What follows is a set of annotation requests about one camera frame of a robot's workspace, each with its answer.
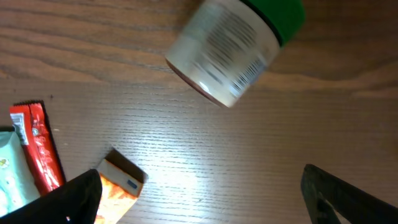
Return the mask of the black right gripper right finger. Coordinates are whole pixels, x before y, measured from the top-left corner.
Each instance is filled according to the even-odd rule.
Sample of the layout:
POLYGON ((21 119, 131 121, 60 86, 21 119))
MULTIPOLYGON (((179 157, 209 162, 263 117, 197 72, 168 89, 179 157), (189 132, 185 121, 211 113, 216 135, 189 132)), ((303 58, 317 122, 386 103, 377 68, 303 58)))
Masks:
POLYGON ((331 175, 313 164, 304 167, 300 183, 312 223, 397 223, 397 208, 331 175))

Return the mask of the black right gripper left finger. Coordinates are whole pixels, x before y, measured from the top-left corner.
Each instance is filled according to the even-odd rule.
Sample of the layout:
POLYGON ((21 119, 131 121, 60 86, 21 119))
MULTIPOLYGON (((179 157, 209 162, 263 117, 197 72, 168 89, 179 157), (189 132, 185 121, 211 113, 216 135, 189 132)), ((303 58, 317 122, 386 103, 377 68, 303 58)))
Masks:
POLYGON ((94 223, 101 194, 99 172, 90 169, 47 195, 1 217, 1 223, 94 223))

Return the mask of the white teal wipes packet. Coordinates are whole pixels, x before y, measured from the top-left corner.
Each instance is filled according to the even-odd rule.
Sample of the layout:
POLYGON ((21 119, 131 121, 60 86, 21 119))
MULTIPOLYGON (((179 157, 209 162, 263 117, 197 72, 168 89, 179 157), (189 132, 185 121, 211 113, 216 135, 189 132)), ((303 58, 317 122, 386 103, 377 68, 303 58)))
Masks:
POLYGON ((40 197, 15 132, 1 133, 1 216, 40 197))

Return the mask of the red snack stick packet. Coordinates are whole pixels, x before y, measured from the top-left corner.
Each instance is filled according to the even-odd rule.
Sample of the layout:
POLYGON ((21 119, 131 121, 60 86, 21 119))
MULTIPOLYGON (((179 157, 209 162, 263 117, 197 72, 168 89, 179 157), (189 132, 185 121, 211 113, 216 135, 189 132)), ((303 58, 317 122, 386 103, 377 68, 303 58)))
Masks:
POLYGON ((41 196, 66 183, 43 101, 25 101, 9 108, 29 170, 41 196))

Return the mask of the green lid cream jar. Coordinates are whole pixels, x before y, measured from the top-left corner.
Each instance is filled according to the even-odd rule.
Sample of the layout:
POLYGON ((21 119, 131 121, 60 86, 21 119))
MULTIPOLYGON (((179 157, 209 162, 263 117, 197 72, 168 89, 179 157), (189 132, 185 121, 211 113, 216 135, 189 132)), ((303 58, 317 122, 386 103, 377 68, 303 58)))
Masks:
POLYGON ((206 0, 165 59, 196 91, 230 108, 304 22, 301 0, 206 0))

